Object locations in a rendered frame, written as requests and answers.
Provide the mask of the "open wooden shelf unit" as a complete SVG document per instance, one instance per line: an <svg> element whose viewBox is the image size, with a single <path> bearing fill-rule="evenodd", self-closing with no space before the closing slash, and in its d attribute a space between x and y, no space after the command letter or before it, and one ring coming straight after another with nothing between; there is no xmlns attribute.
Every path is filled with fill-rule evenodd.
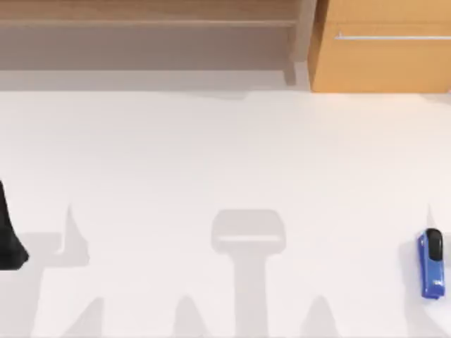
<svg viewBox="0 0 451 338"><path fill-rule="evenodd" d="M0 0L0 70L277 70L294 84L316 3Z"/></svg>

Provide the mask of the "wooden cupboard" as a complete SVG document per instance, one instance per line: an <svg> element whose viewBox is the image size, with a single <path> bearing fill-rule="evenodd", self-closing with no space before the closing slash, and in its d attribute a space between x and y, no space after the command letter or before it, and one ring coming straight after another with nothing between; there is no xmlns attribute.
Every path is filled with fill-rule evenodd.
<svg viewBox="0 0 451 338"><path fill-rule="evenodd" d="M451 0L317 0L307 59L313 92L451 92L451 41L343 41L339 32L451 36Z"/></svg>

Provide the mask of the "blue and black stapler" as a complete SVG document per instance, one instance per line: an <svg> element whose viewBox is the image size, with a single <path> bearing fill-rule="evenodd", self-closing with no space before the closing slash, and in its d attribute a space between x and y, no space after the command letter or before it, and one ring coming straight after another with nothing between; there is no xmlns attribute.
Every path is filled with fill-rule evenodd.
<svg viewBox="0 0 451 338"><path fill-rule="evenodd" d="M443 259L443 236L436 228L427 228L417 240L419 254L421 295L435 299L445 295L445 264Z"/></svg>

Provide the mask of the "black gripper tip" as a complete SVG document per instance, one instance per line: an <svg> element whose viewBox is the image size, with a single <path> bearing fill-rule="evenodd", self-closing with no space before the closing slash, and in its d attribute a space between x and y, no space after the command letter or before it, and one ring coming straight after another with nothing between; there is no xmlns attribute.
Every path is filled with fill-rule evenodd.
<svg viewBox="0 0 451 338"><path fill-rule="evenodd" d="M19 270L29 257L29 253L13 229L4 185L0 180L0 271Z"/></svg>

